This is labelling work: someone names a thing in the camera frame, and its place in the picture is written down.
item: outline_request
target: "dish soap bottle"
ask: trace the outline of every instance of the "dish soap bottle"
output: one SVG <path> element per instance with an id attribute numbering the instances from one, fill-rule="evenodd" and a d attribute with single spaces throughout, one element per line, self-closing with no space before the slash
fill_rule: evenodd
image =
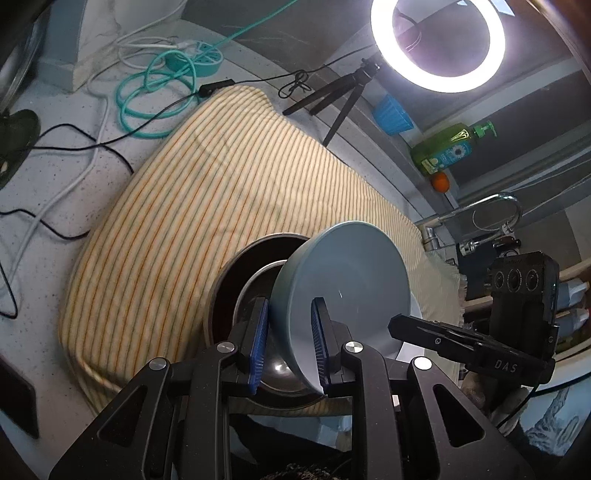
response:
<path id="1" fill-rule="evenodd" d="M 423 175 L 433 175 L 470 155 L 476 147 L 477 140 L 484 137 L 487 130 L 496 137 L 495 127 L 491 121 L 472 127 L 455 124 L 423 140 L 411 149 L 410 154 Z"/>

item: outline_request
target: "white cable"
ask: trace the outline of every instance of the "white cable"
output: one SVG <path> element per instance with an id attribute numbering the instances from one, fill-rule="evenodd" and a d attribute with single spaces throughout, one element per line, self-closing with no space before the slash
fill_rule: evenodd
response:
<path id="1" fill-rule="evenodd" d="M 158 20 L 155 20 L 153 22 L 150 22 L 147 25 L 144 25 L 143 27 L 139 27 L 136 28 L 135 30 L 132 30 L 129 33 L 126 33 L 125 35 L 120 36 L 117 40 L 115 40 L 115 46 L 117 46 L 117 58 L 119 59 L 119 61 L 121 63 L 123 63 L 123 65 L 126 65 L 129 68 L 135 69 L 135 70 L 144 70 L 146 68 L 146 65 L 138 65 L 136 63 L 131 63 L 130 61 L 127 61 L 126 59 L 129 58 L 129 56 L 123 56 L 121 50 L 123 48 L 157 48 L 157 49 L 164 49 L 164 50 L 182 50 L 184 48 L 187 48 L 190 43 L 186 43 L 186 44 L 176 44 L 174 42 L 172 42 L 170 37 L 158 37 L 158 36 L 146 36 L 146 37 L 137 37 L 137 38 L 133 38 L 131 39 L 129 42 L 127 43 L 122 43 L 123 40 L 126 40 L 129 37 L 132 37 L 133 35 L 135 35 L 136 33 L 142 32 L 150 27 L 153 27 L 155 25 L 158 25 L 161 22 L 164 22 L 165 20 L 168 20 L 170 17 L 172 17 L 174 14 L 176 14 L 177 12 L 179 12 L 179 10 L 181 10 L 182 8 L 185 7 L 185 5 L 187 5 L 187 2 L 189 0 L 183 0 L 179 3 L 179 5 L 173 10 L 171 11 L 169 14 L 166 14 L 165 16 L 163 16 L 162 18 L 159 18 Z M 136 43 L 137 41 L 140 40 L 161 40 L 161 41 L 168 41 L 170 42 L 170 46 L 165 46 L 165 45 L 161 45 L 161 44 L 141 44 L 141 43 Z M 164 60 L 161 63 L 158 63 L 157 65 L 155 65 L 155 68 L 160 68 L 164 65 Z"/>
<path id="2" fill-rule="evenodd" d="M 172 17 L 174 14 L 176 14 L 177 12 L 179 12 L 179 10 L 181 10 L 182 8 L 184 8 L 184 6 L 187 4 L 188 0 L 182 0 L 179 5 L 172 10 L 169 14 L 163 16 L 162 18 L 159 18 L 158 20 L 155 20 L 147 25 L 144 25 L 143 27 L 139 27 L 136 30 L 133 30 L 125 35 L 122 35 L 121 37 L 119 37 L 117 40 L 115 40 L 115 44 L 119 47 L 119 43 L 122 40 L 125 40 L 129 37 L 131 37 L 132 35 L 135 35 L 136 33 L 139 33 L 141 31 L 146 30 L 147 28 L 153 27 L 154 25 L 159 24 L 160 22 L 163 22 L 167 19 L 169 19 L 170 17 Z M 144 38 L 149 38 L 151 40 L 158 40 L 157 37 L 144 37 Z M 170 41 L 168 38 L 165 37 L 160 37 L 160 39 L 164 38 L 167 41 Z M 133 48 L 142 48 L 139 45 L 135 45 L 133 46 Z M 122 57 L 121 55 L 118 54 L 118 57 L 122 57 L 121 61 L 124 61 L 128 58 L 131 57 L 136 57 L 139 55 L 144 55 L 146 54 L 146 52 L 140 51 L 140 52 L 136 52 L 133 53 L 131 55 Z M 100 93 L 100 92 L 96 92 L 92 89 L 92 82 L 94 81 L 94 79 L 99 76 L 101 73 L 103 73 L 105 70 L 110 69 L 112 66 L 116 65 L 119 63 L 119 59 L 117 59 L 117 61 L 111 63 L 108 67 L 102 69 L 99 72 L 94 73 L 93 75 L 90 76 L 90 78 L 88 78 L 88 80 L 86 81 L 86 89 L 88 90 L 88 92 L 91 95 L 97 96 L 99 98 L 103 98 L 106 101 L 106 108 L 105 108 L 105 113 L 103 115 L 102 121 L 100 123 L 100 128 L 99 128 L 99 133 L 96 137 L 96 143 L 99 144 L 102 142 L 102 136 L 105 132 L 105 128 L 106 128 L 106 124 L 107 124 L 107 120 L 109 119 L 109 113 L 111 111 L 111 98 L 109 95 L 106 95 L 104 93 Z M 59 202 L 63 197 L 65 197 L 68 193 L 70 193 L 74 188 L 76 188 L 76 186 L 86 178 L 86 176 L 92 171 L 92 169 L 94 168 L 95 164 L 96 164 L 96 159 L 98 157 L 99 154 L 99 149 L 95 148 L 93 150 L 93 154 L 92 154 L 92 158 L 90 159 L 90 163 L 89 165 L 84 169 L 84 171 L 78 175 L 66 188 L 64 188 L 62 191 L 60 191 L 59 193 L 57 193 L 51 200 L 49 200 L 41 209 L 41 211 L 37 214 L 37 216 L 33 219 L 33 222 L 31 223 L 31 225 L 29 226 L 27 233 L 25 234 L 25 237 L 21 243 L 20 248 L 18 249 L 18 252 L 15 256 L 14 262 L 12 263 L 12 268 L 8 274 L 8 282 L 12 283 L 14 280 L 14 277 L 17 273 L 17 269 L 18 269 L 18 265 L 22 260 L 22 256 L 25 253 L 25 250 L 27 249 L 27 246 L 29 244 L 29 242 L 31 241 L 31 238 L 33 237 L 33 234 L 35 233 L 35 230 L 37 229 L 37 226 L 39 225 L 39 223 L 41 222 L 41 219 L 43 218 L 43 216 L 57 203 Z"/>
<path id="3" fill-rule="evenodd" d="M 106 108 L 105 108 L 105 114 L 103 115 L 103 119 L 100 123 L 100 128 L 99 128 L 99 134 L 96 137 L 96 143 L 101 143 L 102 142 L 102 137 L 103 137 L 103 133 L 105 132 L 105 127 L 107 124 L 107 120 L 109 118 L 109 112 L 111 111 L 111 99 L 108 95 L 104 94 L 104 93 L 98 93 L 95 92 L 94 90 L 92 90 L 90 88 L 90 85 L 92 84 L 92 81 L 95 79 L 95 77 L 97 75 L 99 75 L 102 72 L 98 72 L 95 73 L 94 75 L 92 75 L 88 81 L 86 82 L 86 88 L 89 91 L 89 93 L 91 95 L 95 95 L 98 96 L 100 98 L 104 98 L 106 100 Z M 43 216 L 57 203 L 59 202 L 63 197 L 65 197 L 68 193 L 70 193 L 74 188 L 76 188 L 76 186 L 86 178 L 86 176 L 90 173 L 90 171 L 94 168 L 95 164 L 96 164 L 96 158 L 99 154 L 99 149 L 95 148 L 93 150 L 92 153 L 92 158 L 90 160 L 89 165 L 84 169 L 84 171 L 78 175 L 73 182 L 71 182 L 65 189 L 63 189 L 60 193 L 58 193 L 57 195 L 55 195 L 51 200 L 49 200 L 49 202 L 47 202 L 43 208 L 41 209 L 41 211 L 37 214 L 37 216 L 35 217 L 35 219 L 33 220 L 32 224 L 29 226 L 27 233 L 25 234 L 25 238 L 22 240 L 21 243 L 21 247 L 18 249 L 18 252 L 14 258 L 14 262 L 12 263 L 12 268 L 10 270 L 10 273 L 8 274 L 8 281 L 10 283 L 12 283 L 13 279 L 14 279 L 14 275 L 17 273 L 17 268 L 18 268 L 18 264 L 20 263 L 20 261 L 22 260 L 22 256 L 25 253 L 25 250 L 27 249 L 27 246 L 31 240 L 31 237 L 33 236 L 33 234 L 35 233 L 35 229 L 37 228 L 37 226 L 39 225 L 39 223 L 41 222 L 41 219 L 43 218 Z"/>
<path id="4" fill-rule="evenodd" d="M 529 215 L 531 212 L 533 212 L 534 210 L 537 210 L 540 207 L 543 207 L 544 205 L 546 205 L 546 203 L 551 202 L 554 199 L 557 199 L 558 197 L 564 195 L 567 192 L 570 192 L 571 190 L 575 189 L 576 187 L 578 187 L 579 185 L 583 184 L 583 182 L 587 181 L 588 179 L 591 179 L 591 173 L 585 175 L 582 179 L 578 180 L 577 182 L 573 183 L 569 188 L 567 188 L 566 190 L 563 190 L 560 193 L 557 193 L 556 195 L 554 195 L 553 197 L 550 197 L 548 200 L 545 200 L 544 202 L 536 205 L 535 207 L 529 209 L 527 212 L 525 212 L 523 214 L 523 216 Z"/>
<path id="5" fill-rule="evenodd" d="M 119 42 L 121 42 L 121 40 L 125 40 L 126 38 L 131 37 L 132 35 L 135 35 L 136 33 L 142 32 L 144 30 L 146 30 L 147 28 L 153 27 L 154 25 L 158 25 L 160 22 L 163 22 L 165 20 L 168 20 L 170 17 L 172 17 L 175 13 L 177 13 L 179 10 L 181 10 L 182 8 L 184 8 L 185 5 L 187 5 L 187 2 L 189 0 L 183 0 L 179 3 L 178 7 L 175 8 L 173 11 L 171 11 L 169 14 L 166 14 L 165 16 L 163 16 L 162 18 L 159 18 L 158 20 L 155 20 L 147 25 L 144 25 L 143 27 L 139 27 L 136 28 L 135 30 L 132 30 L 129 33 L 126 33 L 125 35 L 122 35 L 121 37 L 119 37 L 117 40 L 115 40 L 116 44 L 119 44 Z"/>
<path id="6" fill-rule="evenodd" d="M 556 172 L 556 173 L 554 173 L 552 175 L 549 175 L 547 177 L 542 177 L 542 178 L 539 178 L 539 179 L 536 179 L 536 180 L 532 180 L 530 183 L 525 183 L 524 185 L 521 185 L 521 186 L 519 186 L 518 188 L 516 188 L 514 190 L 510 190 L 510 192 L 518 192 L 519 190 L 526 189 L 526 188 L 529 188 L 529 187 L 533 187 L 533 186 L 537 185 L 538 183 L 542 183 L 542 182 L 544 182 L 546 180 L 551 180 L 553 178 L 560 177 L 563 173 L 567 173 L 570 170 L 574 170 L 575 168 L 579 168 L 580 166 L 585 165 L 586 163 L 588 163 L 590 161 L 591 161 L 591 157 L 586 158 L 581 163 L 577 163 L 576 165 L 573 165 L 572 167 L 569 167 L 569 168 L 567 168 L 565 170 L 560 170 L 559 172 Z"/>

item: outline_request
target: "faucet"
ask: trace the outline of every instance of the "faucet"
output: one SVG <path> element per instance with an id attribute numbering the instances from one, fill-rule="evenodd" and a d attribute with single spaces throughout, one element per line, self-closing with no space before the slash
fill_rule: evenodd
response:
<path id="1" fill-rule="evenodd" d="M 476 248 L 478 248 L 482 244 L 485 244 L 487 242 L 490 242 L 492 240 L 500 238 L 504 235 L 509 235 L 509 234 L 513 233 L 513 228 L 515 227 L 515 225 L 517 225 L 517 222 L 519 222 L 519 220 L 521 219 L 521 215 L 522 215 L 521 203 L 519 202 L 519 200 L 515 196 L 513 196 L 509 193 L 505 193 L 505 192 L 495 193 L 494 195 L 490 195 L 488 197 L 480 199 L 477 202 L 473 202 L 473 203 L 466 205 L 464 207 L 459 207 L 459 208 L 453 210 L 452 212 L 446 213 L 445 215 L 441 215 L 441 216 L 433 215 L 431 217 L 425 218 L 425 219 L 415 223 L 415 225 L 418 227 L 418 230 L 421 232 L 421 236 L 423 237 L 423 247 L 425 249 L 425 252 L 431 252 L 433 250 L 439 250 L 441 248 L 445 248 L 445 246 L 442 247 L 440 245 L 439 239 L 435 235 L 435 229 L 442 226 L 445 223 L 445 221 L 449 220 L 450 218 L 455 217 L 456 215 L 458 215 L 462 212 L 473 209 L 474 207 L 477 207 L 479 205 L 484 205 L 485 203 L 489 203 L 494 200 L 508 200 L 509 202 L 513 202 L 515 204 L 515 208 L 517 210 L 515 212 L 515 215 L 509 221 L 507 221 L 503 225 L 501 225 L 501 227 L 497 231 L 495 231 L 491 235 L 487 236 L 486 238 L 483 238 L 481 240 L 468 240 L 466 242 L 462 242 L 459 245 L 460 253 L 465 257 L 466 255 L 471 254 L 474 250 L 476 250 Z"/>

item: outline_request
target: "light blue bowl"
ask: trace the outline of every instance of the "light blue bowl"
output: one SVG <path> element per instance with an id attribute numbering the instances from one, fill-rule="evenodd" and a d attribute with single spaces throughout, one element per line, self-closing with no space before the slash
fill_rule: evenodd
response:
<path id="1" fill-rule="evenodd" d="M 316 235 L 287 260 L 273 286 L 269 321 L 285 363 L 322 393 L 310 306 L 324 297 L 331 319 L 354 340 L 396 358 L 402 342 L 388 331 L 392 317 L 410 312 L 408 274 L 398 249 L 379 228 L 344 222 Z"/>

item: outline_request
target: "striped cloth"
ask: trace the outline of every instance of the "striped cloth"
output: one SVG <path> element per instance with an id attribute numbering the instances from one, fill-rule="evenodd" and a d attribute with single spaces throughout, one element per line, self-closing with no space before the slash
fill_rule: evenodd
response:
<path id="1" fill-rule="evenodd" d="M 425 255 L 409 219 L 260 90 L 219 92 L 133 176 L 74 267 L 59 339 L 91 406 L 103 409 L 151 358 L 194 355 L 210 288 L 236 252 L 344 220 L 382 229 L 424 317 L 458 323 L 457 271 Z"/>

